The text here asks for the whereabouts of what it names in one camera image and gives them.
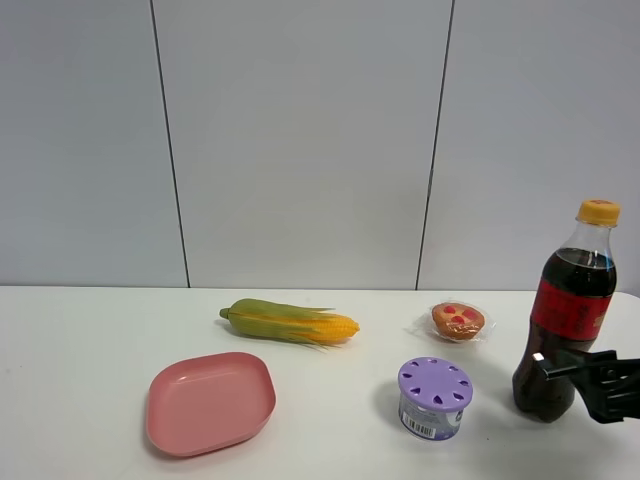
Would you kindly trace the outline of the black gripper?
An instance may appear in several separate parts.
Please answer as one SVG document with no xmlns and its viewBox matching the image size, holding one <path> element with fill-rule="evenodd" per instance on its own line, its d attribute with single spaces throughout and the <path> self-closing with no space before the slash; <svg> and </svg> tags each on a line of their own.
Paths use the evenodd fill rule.
<svg viewBox="0 0 640 480">
<path fill-rule="evenodd" d="M 561 349 L 556 358 L 536 352 L 534 365 L 545 381 L 567 378 L 598 423 L 639 418 L 639 360 L 619 359 L 613 350 L 583 352 Z"/>
</svg>

